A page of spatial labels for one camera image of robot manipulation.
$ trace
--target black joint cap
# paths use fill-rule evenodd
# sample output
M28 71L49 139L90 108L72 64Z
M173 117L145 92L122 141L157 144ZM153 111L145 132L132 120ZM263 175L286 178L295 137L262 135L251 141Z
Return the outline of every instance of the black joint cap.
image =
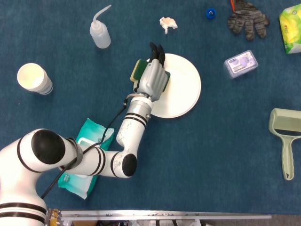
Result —
M131 177L137 168L137 158L133 154L127 154L122 161L122 171L127 177Z
M41 129L33 135L32 150L41 162L49 165L58 163L66 151L63 139L48 129Z

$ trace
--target black stripe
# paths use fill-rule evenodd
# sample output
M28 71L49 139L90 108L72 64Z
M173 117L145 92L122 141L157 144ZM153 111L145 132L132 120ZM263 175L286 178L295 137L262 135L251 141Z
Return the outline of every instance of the black stripe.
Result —
M100 174L100 173L103 171L103 169L104 169L104 166L105 166L105 153L104 153L104 151L103 151L103 149L102 149L102 148L100 148L100 150L101 150L101 151L102 151L102 153L103 153L103 166L102 166L102 168L100 169L99 173L97 173L97 174Z
M23 212L5 212L5 213L0 213L0 218L8 218L8 217L16 217L16 218L30 218L34 220L38 220L42 222L43 224L45 223L45 219L43 217L40 217L35 214L31 213L23 213Z
M46 209L41 207L41 206L37 206L37 205L33 205L33 204L29 204L29 203L23 203L23 202L8 202L8 203L4 203L0 205L0 209L2 208L27 208L27 209L32 209L32 210L37 210L40 211L42 213L44 213L46 215Z
M21 144L21 140L22 140L22 139L23 139L23 137L20 138L20 140L19 140L19 142L18 142L18 145L17 145L17 155L18 155L18 158L19 158L20 162L21 162L22 165L23 165L25 168L27 168L29 171L34 172L34 173L42 173L42 172L38 172L38 171L35 171L35 170L29 168L29 167L25 164L25 162L23 161L22 156L21 156L21 153L20 153L20 144Z
M126 115L134 115L134 116L137 116L137 117L143 119L143 120L145 121L145 124L147 125L147 120L146 120L146 118L144 118L142 115L135 114L135 113L127 113Z
M146 125L143 123L143 121L141 121L140 119L138 119L138 118L134 118L134 117L128 117L128 116L126 116L126 117L124 117L125 119L133 119L133 120L136 120L136 121L138 121L138 122L140 122L143 126L144 126L144 128L146 129Z
M98 165L97 165L95 171L94 171L93 173L90 174L90 176L94 175L94 174L98 171L98 169L99 169L99 167L100 167L100 163L101 163L101 161L102 161L102 156L100 155L99 149L98 149L97 147L95 147L95 148L96 148L96 150L97 150L97 152L98 152Z
M117 176L116 176L116 174L114 173L114 170L113 170L113 162L114 162L114 159L115 159L115 157L116 157L116 155L117 155L118 153L119 153L119 152L117 152L116 154L114 154L114 156L113 156L113 158L112 158L112 160L111 160L111 170L112 170L112 173L114 174L115 177L117 177Z

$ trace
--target lint roller handle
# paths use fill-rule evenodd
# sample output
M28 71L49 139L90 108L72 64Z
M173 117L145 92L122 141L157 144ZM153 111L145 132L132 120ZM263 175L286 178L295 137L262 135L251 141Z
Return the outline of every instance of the lint roller handle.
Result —
M282 171L286 180L293 179L293 138L283 137L282 139Z

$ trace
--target teal wet wipes pack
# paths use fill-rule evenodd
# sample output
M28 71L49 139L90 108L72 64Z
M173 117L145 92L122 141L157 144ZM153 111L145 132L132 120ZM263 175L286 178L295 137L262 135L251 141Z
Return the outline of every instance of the teal wet wipes pack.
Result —
M104 131L105 127L98 125L88 118L80 129L76 142L80 145L90 146L101 141ZM101 144L103 150L107 151L109 149L113 137L114 129L109 128L106 132L104 141ZM58 180L58 186L86 199L93 190L96 180L97 176L64 173Z

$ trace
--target white plate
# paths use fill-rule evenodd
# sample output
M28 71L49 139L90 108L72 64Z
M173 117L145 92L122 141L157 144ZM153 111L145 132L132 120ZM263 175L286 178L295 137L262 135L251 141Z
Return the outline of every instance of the white plate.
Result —
M184 57L166 53L164 68L170 72L165 91L154 102L152 115L175 118L186 114L197 103L201 93L201 78L195 66Z

